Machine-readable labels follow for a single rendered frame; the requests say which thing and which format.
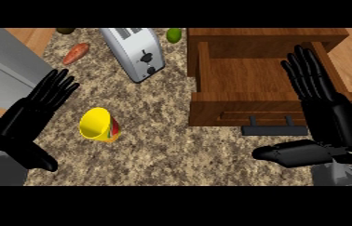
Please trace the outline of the wooden drawer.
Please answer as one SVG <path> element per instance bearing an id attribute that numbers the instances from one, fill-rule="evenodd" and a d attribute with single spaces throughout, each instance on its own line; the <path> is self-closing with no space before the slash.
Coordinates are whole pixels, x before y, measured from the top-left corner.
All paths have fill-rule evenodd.
<path id="1" fill-rule="evenodd" d="M 281 126 L 292 118 L 303 125 L 298 94 L 277 58 L 252 55 L 246 58 L 213 55 L 209 42 L 188 44 L 188 75 L 197 79 L 191 94 L 193 126 L 246 126 L 252 120 Z"/>

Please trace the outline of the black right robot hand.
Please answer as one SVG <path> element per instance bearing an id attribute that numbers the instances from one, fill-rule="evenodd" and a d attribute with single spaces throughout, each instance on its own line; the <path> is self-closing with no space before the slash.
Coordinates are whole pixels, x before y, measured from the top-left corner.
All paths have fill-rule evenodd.
<path id="1" fill-rule="evenodd" d="M 281 65 L 299 96 L 312 140 L 264 146 L 252 156 L 287 168 L 333 162 L 352 165 L 352 102 L 336 90 L 309 48 L 296 45 Z"/>

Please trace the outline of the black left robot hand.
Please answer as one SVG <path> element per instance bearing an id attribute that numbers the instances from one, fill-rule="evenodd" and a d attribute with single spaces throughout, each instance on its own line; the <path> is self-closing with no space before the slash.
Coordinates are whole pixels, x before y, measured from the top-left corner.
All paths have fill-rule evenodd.
<path id="1" fill-rule="evenodd" d="M 74 77 L 68 76 L 68 69 L 53 69 L 0 117 L 0 151 L 25 169 L 42 168 L 51 172 L 58 169 L 55 158 L 34 140 L 79 86 Z"/>

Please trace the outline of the green lime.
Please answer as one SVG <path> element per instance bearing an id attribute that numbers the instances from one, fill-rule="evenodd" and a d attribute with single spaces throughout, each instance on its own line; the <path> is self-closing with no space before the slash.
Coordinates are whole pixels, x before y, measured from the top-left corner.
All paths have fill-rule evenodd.
<path id="1" fill-rule="evenodd" d="M 170 28 L 166 32 L 166 40 L 175 44 L 182 39 L 182 30 L 179 28 Z"/>

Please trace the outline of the orange sweet potato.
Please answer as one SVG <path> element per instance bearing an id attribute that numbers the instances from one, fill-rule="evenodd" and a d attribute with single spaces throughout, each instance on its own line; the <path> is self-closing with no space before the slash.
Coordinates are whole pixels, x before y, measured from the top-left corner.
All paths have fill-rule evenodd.
<path id="1" fill-rule="evenodd" d="M 79 59 L 85 57 L 88 53 L 89 53 L 89 43 L 77 44 L 71 48 L 67 56 L 64 57 L 64 64 L 65 65 L 73 64 Z"/>

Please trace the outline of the wooden cabinet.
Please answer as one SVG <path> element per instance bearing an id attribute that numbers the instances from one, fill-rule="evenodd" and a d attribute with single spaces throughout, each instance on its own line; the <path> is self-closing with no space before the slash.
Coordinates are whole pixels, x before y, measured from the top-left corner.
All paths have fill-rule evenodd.
<path id="1" fill-rule="evenodd" d="M 188 28 L 187 75 L 195 76 L 200 42 L 213 59 L 278 58 L 305 42 L 321 42 L 330 51 L 348 35 L 345 28 Z"/>

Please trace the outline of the grey appliance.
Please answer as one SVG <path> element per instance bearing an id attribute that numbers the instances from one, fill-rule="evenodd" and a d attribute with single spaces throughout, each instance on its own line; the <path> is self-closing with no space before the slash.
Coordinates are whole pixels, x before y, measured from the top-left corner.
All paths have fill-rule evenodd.
<path id="1" fill-rule="evenodd" d="M 0 108 L 28 95 L 51 71 L 51 65 L 0 28 Z"/>

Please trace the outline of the yellow cup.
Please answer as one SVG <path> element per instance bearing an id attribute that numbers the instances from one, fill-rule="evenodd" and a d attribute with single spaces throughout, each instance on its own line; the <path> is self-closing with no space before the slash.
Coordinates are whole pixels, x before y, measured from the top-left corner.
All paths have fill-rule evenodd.
<path id="1" fill-rule="evenodd" d="M 86 139 L 114 142 L 120 135 L 120 125 L 105 108 L 90 109 L 80 119 L 80 134 Z"/>

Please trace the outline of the silver toaster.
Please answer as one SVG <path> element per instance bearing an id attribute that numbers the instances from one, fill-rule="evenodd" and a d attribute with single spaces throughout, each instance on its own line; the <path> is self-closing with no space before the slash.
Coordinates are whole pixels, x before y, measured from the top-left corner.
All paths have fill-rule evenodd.
<path id="1" fill-rule="evenodd" d="M 135 83 L 166 67 L 160 40 L 151 28 L 101 28 L 108 48 Z"/>

